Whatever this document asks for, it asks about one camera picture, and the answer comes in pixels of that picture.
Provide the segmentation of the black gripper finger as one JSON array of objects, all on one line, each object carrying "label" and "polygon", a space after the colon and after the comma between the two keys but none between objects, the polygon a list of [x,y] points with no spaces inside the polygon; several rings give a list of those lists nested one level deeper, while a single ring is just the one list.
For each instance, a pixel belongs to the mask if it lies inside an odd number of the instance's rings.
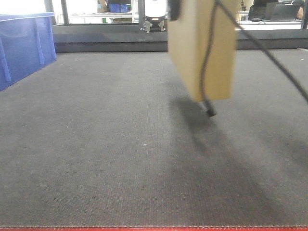
[{"label": "black gripper finger", "polygon": [[176,21],[180,16],[180,0],[168,0],[168,6],[170,21]]}]

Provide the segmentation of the white robot base unit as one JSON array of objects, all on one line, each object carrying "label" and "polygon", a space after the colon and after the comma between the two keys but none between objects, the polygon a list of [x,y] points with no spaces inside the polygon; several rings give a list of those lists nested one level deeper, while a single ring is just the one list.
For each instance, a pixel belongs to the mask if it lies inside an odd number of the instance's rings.
[{"label": "white robot base unit", "polygon": [[166,0],[141,0],[142,16],[141,31],[165,32],[165,20],[167,15]]}]

